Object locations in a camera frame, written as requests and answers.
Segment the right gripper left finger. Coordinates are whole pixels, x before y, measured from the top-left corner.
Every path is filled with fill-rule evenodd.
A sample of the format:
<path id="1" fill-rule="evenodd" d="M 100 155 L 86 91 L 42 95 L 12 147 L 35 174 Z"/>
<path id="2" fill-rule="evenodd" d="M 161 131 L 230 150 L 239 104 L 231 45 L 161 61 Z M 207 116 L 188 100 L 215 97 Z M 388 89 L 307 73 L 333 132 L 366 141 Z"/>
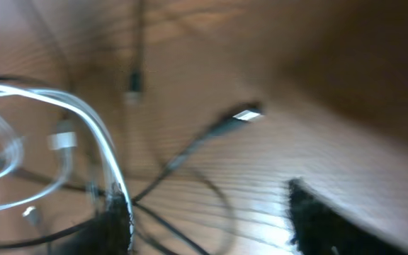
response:
<path id="1" fill-rule="evenodd" d="M 54 255 L 126 255 L 130 253 L 132 231 L 125 194 L 118 184 L 108 190 L 105 209 L 94 218 L 74 226 Z"/>

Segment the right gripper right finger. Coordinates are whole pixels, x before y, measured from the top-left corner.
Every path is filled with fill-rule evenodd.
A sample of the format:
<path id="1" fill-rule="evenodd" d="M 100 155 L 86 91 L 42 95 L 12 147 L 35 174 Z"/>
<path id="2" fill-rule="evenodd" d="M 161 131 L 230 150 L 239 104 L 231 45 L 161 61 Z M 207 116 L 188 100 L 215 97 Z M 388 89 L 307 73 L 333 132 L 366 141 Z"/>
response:
<path id="1" fill-rule="evenodd" d="M 353 224 L 305 187 L 288 181 L 290 243 L 303 255 L 408 255 L 408 251 Z"/>

